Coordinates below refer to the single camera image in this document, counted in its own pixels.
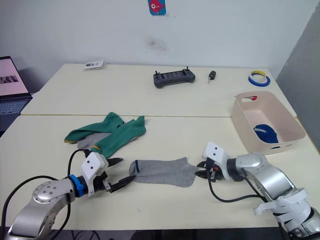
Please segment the gray wall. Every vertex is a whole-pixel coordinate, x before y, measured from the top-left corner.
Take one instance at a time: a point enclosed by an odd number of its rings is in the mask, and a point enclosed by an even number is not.
[[[320,149],[320,3],[276,81]]]
[[[276,78],[319,0],[0,0],[0,56],[30,91],[65,63],[267,67]]]

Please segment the remote controller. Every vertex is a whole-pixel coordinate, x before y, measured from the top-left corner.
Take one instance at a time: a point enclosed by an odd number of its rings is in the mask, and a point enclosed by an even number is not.
[[[180,84],[180,83],[193,83],[196,79],[196,75],[186,67],[181,71],[173,71],[160,73],[155,71],[153,75],[154,85],[160,89],[165,85]]]

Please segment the blue object in basket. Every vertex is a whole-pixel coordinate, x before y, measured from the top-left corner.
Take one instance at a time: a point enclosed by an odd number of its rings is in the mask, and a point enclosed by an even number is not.
[[[264,141],[265,143],[268,143],[268,144],[279,143],[275,130],[273,130],[273,128],[267,124],[259,124],[255,126],[254,131],[255,131],[255,134],[261,139],[261,141]]]

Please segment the sock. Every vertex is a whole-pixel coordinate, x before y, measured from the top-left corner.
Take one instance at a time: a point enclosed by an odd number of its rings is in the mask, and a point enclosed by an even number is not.
[[[93,133],[112,133],[122,124],[124,124],[124,121],[121,117],[114,112],[110,112],[102,122],[93,123],[71,131],[64,138],[64,142],[75,144],[77,141]]]
[[[137,120],[122,124],[112,134],[98,141],[92,146],[91,151],[103,154],[108,159],[119,148],[129,143],[132,139],[145,134],[145,132],[145,117],[139,116]]]
[[[84,139],[77,141],[78,149],[91,149],[100,140],[108,137],[111,133],[108,132],[97,132],[86,136]]]
[[[196,166],[183,157],[173,161],[135,160],[129,167],[129,175],[135,175],[133,181],[145,184],[169,184],[178,187],[190,187],[195,180]]]

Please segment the white cable wrap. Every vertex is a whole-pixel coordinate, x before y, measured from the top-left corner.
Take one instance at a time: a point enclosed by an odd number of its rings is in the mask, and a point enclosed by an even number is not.
[[[280,196],[275,201],[262,203],[253,211],[255,215],[260,215],[265,210],[282,214],[274,217],[278,222],[287,222],[285,227],[290,232],[302,224],[311,212],[311,206],[306,200],[307,196],[308,193],[304,188],[298,188],[296,194],[289,197]]]

